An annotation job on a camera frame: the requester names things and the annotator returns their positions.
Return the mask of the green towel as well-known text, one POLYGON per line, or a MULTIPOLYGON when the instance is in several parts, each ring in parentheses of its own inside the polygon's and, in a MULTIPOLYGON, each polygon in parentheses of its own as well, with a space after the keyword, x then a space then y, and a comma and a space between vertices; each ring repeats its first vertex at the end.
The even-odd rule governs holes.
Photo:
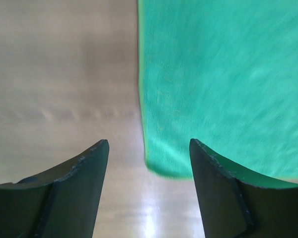
POLYGON ((298 180, 298 0, 141 0, 145 164, 192 178, 189 142, 298 180))

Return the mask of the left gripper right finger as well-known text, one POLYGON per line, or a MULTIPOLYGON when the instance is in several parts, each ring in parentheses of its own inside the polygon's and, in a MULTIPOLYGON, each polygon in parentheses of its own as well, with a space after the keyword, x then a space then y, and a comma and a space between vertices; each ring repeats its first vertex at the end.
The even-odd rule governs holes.
POLYGON ((298 183, 265 176, 197 139, 190 160, 208 238, 298 238, 298 183))

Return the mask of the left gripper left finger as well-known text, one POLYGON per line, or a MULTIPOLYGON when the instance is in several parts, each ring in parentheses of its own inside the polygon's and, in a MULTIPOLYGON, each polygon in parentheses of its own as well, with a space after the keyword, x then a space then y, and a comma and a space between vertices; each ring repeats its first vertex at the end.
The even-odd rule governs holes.
POLYGON ((108 155, 100 140, 46 171, 0 184, 0 238, 92 237, 108 155))

